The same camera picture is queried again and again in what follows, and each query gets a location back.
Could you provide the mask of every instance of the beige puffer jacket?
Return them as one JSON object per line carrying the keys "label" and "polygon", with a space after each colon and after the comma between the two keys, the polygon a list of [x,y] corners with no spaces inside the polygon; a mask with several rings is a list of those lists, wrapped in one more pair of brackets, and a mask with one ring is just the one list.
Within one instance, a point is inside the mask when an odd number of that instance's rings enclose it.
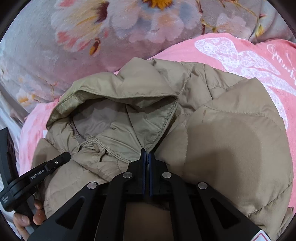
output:
{"label": "beige puffer jacket", "polygon": [[[141,148],[156,150],[185,181],[208,182],[272,239],[292,216],[284,122],[256,78],[200,63],[134,58],[117,76],[74,82],[47,127],[34,165],[65,151],[72,157],[44,182],[47,217],[88,182],[126,171]],[[128,205],[125,240],[172,240],[169,212]]]}

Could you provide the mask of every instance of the human hand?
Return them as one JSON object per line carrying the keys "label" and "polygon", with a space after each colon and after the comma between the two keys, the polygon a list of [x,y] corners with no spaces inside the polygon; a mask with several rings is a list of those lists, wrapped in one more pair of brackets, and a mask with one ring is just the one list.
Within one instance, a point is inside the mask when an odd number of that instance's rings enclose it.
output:
{"label": "human hand", "polygon": [[[34,206],[37,211],[33,217],[33,221],[36,225],[41,225],[46,220],[43,204],[39,200],[35,199]],[[13,215],[13,223],[15,224],[15,227],[17,228],[22,238],[27,241],[30,235],[25,227],[31,225],[30,219],[25,215],[15,213]]]}

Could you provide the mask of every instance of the floral bedsheet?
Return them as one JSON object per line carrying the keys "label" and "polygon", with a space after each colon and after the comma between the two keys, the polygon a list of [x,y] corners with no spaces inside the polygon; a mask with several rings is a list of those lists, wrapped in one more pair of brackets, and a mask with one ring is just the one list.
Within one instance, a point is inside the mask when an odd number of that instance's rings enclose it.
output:
{"label": "floral bedsheet", "polygon": [[225,32],[295,39],[266,0],[32,0],[0,42],[0,84],[31,112],[77,79]]}

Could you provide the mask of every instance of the warning label sticker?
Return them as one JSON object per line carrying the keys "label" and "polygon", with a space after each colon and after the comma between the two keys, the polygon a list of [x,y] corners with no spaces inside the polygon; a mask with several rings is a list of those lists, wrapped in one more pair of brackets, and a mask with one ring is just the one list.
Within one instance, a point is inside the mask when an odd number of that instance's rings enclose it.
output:
{"label": "warning label sticker", "polygon": [[271,240],[263,230],[260,230],[251,241],[271,241]]}

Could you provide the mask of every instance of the silver rivet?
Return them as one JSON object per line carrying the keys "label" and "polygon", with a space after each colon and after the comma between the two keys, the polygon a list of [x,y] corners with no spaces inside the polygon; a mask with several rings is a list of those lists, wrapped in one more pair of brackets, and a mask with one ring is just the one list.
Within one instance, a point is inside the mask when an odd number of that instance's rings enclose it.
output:
{"label": "silver rivet", "polygon": [[123,177],[124,178],[131,178],[133,176],[133,174],[131,173],[131,172],[125,172],[124,174],[123,174]]}
{"label": "silver rivet", "polygon": [[100,152],[100,148],[98,147],[97,144],[94,144],[94,150],[95,150],[96,152]]}
{"label": "silver rivet", "polygon": [[199,183],[198,184],[198,187],[200,188],[200,189],[207,189],[207,184],[206,183],[204,183],[204,182],[201,182],[201,183]]}
{"label": "silver rivet", "polygon": [[164,172],[163,173],[164,178],[170,178],[171,176],[172,176],[172,174],[170,172]]}
{"label": "silver rivet", "polygon": [[87,188],[90,189],[90,190],[95,189],[96,188],[96,183],[91,182],[91,183],[87,184]]}

